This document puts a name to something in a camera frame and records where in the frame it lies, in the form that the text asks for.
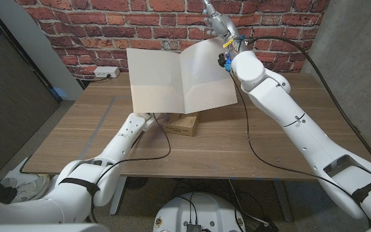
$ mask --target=sneaker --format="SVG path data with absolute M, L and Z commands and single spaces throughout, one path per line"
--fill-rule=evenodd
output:
M 5 179 L 1 180 L 0 183 L 6 188 L 7 187 L 15 188 L 16 185 L 17 185 L 17 179 L 15 179 L 15 178 L 5 178 Z
M 49 176 L 43 175 L 31 183 L 21 184 L 17 188 L 17 196 L 11 201 L 11 203 L 38 199 L 42 194 L 44 194 L 49 183 Z

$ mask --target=white paper folder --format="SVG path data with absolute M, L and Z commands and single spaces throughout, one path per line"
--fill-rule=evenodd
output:
M 237 103 L 230 75 L 218 65 L 220 38 L 182 53 L 127 48 L 135 113 L 194 113 Z

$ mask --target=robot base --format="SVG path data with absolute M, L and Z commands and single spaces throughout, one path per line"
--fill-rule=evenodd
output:
M 190 199 L 194 204 L 197 212 L 197 225 L 193 226 L 193 230 L 187 230 L 187 225 L 196 224 L 196 215 L 194 207 L 189 201 L 180 197 L 170 200 L 157 213 L 154 222 L 154 232 L 174 232 L 174 231 L 240 231 L 236 223 L 234 214 L 235 207 L 221 197 L 210 193 L 186 193 L 181 195 L 185 199 Z M 241 213 L 237 210 L 237 220 L 241 223 L 243 231 L 245 231 L 244 221 Z

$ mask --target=person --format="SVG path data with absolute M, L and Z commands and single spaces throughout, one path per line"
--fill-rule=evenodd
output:
M 43 175 L 33 182 L 21 184 L 18 187 L 16 187 L 16 179 L 4 179 L 0 182 L 0 202 L 11 204 L 38 199 L 44 194 L 49 183 L 50 178 L 47 175 Z

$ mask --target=cardboard box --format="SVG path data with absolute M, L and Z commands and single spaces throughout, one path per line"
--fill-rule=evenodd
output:
M 162 122 L 162 127 L 167 133 L 196 136 L 199 119 L 200 112 L 189 114 L 168 113 Z

